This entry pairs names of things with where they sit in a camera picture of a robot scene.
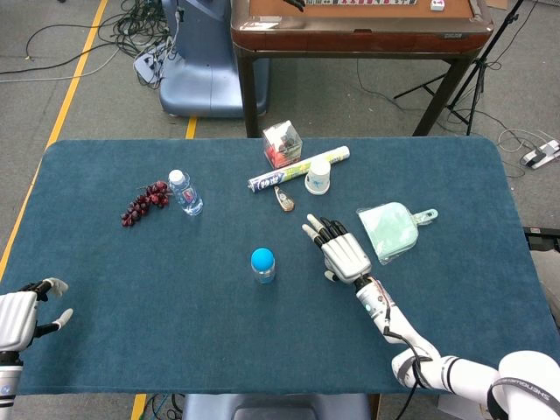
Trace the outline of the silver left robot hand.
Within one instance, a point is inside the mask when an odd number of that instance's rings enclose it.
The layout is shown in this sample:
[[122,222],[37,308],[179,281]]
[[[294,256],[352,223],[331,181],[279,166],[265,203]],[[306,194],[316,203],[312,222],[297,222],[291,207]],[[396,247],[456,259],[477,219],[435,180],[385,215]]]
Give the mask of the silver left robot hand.
[[69,286],[56,277],[48,277],[36,283],[28,283],[18,291],[1,296],[1,351],[24,351],[35,338],[62,329],[74,314],[68,308],[54,321],[38,325],[40,302],[48,301],[51,292],[61,297]]

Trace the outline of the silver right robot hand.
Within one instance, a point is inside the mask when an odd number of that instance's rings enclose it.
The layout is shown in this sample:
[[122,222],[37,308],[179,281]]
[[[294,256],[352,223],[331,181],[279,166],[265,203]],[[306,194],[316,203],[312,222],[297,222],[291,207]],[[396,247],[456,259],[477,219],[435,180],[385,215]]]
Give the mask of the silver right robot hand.
[[371,273],[372,263],[353,234],[338,220],[306,215],[302,230],[321,250],[330,281],[351,284]]

